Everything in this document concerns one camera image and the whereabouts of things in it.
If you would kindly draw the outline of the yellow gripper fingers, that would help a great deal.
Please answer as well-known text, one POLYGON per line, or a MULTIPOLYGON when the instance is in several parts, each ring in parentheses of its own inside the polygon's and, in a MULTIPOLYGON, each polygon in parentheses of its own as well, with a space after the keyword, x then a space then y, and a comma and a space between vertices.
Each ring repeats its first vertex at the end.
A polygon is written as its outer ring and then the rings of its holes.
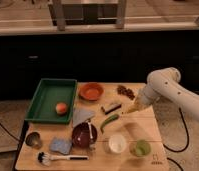
POLYGON ((136 111, 142 111, 142 110, 144 110, 144 109, 149 107, 149 103, 141 102, 139 100, 136 100, 134 102, 134 105, 135 105, 135 110, 136 111))

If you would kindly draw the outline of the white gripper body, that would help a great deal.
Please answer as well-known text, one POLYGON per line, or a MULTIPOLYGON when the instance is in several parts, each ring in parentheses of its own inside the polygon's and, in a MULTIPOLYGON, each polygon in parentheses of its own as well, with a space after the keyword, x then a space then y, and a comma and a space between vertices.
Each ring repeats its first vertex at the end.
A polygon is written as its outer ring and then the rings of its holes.
POLYGON ((160 98, 160 94, 156 92, 150 85, 146 84, 138 91, 137 101, 142 105, 151 105, 160 98))

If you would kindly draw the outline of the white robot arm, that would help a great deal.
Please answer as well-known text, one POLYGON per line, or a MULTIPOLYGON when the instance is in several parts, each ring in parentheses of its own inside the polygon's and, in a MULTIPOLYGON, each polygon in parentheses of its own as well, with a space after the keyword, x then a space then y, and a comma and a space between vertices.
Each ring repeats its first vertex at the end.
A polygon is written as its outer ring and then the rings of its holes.
POLYGON ((180 79, 179 70, 173 67, 152 71, 146 85, 138 92, 135 109, 143 110, 163 96, 199 122, 199 95, 182 87, 180 79))

